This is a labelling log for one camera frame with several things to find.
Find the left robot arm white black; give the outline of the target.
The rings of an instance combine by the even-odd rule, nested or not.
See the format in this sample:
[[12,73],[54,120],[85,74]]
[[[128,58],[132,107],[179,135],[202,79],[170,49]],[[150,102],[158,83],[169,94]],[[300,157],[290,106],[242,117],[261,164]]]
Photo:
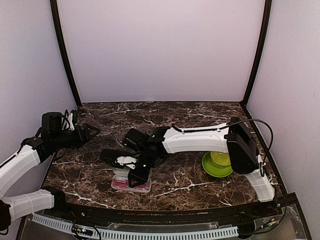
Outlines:
[[47,112],[35,136],[24,139],[18,151],[0,165],[0,233],[7,234],[12,222],[51,209],[60,218],[71,213],[63,191],[46,187],[35,192],[6,197],[6,192],[28,171],[61,149],[79,149],[101,131],[88,123],[77,124],[78,113]]

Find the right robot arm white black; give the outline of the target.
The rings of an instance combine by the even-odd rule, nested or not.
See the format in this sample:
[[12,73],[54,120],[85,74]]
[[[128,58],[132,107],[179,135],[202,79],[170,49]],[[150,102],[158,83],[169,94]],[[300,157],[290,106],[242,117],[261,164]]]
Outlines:
[[275,208],[275,188],[265,171],[265,160],[244,120],[232,117],[229,122],[214,126],[178,128],[157,127],[152,134],[131,128],[123,144],[139,153],[134,167],[129,171],[129,186],[147,182],[150,169],[158,159],[182,152],[218,152],[228,154],[231,168],[247,178],[255,190],[255,213],[266,217]]

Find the pink translucent sunglasses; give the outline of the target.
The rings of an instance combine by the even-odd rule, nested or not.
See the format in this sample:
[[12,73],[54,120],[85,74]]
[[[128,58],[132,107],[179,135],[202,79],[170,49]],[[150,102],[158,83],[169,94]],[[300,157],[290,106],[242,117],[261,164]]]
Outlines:
[[137,192],[137,193],[149,193],[151,190],[151,183],[148,180],[147,183],[136,187],[129,187],[129,181],[127,177],[115,175],[112,178],[111,187],[114,190]]

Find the black glasses case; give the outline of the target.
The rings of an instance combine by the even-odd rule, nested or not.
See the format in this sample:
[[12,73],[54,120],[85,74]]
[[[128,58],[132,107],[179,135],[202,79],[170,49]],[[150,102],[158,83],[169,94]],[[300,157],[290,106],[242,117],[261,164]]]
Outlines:
[[119,157],[132,157],[130,152],[116,150],[116,149],[104,149],[101,151],[99,157],[103,162],[109,163],[111,166],[119,165],[117,158]]

